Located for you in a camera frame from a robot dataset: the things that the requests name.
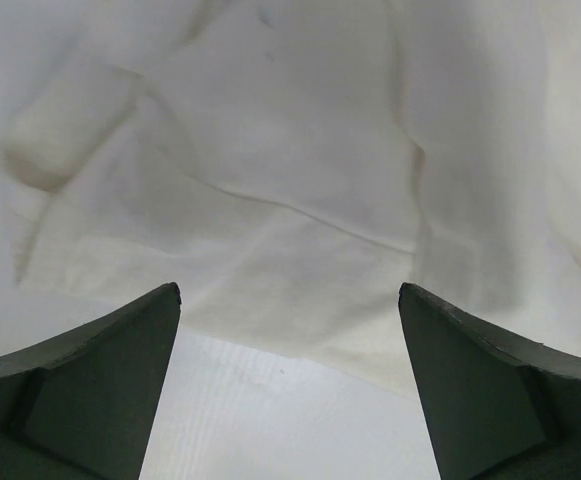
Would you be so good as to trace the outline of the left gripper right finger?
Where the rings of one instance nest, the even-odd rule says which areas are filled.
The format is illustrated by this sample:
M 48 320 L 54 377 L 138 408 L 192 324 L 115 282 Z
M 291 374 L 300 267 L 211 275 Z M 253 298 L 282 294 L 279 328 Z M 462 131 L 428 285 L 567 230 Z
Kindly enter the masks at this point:
M 399 313 L 443 479 L 581 479 L 581 358 L 418 285 Z

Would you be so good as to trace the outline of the cream white t shirt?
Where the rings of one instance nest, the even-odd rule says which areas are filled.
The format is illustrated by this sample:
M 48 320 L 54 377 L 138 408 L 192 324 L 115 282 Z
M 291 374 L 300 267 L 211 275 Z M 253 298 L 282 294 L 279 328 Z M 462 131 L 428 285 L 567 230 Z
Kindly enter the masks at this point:
M 415 391 L 415 283 L 581 355 L 577 42 L 551 1 L 97 1 L 0 139 L 19 285 Z

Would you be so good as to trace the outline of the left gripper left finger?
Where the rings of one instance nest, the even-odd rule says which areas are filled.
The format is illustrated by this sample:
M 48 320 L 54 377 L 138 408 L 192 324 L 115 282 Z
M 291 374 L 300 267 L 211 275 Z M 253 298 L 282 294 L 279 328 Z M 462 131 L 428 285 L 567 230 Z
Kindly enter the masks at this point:
M 137 479 L 181 311 L 176 284 L 0 357 L 0 479 Z

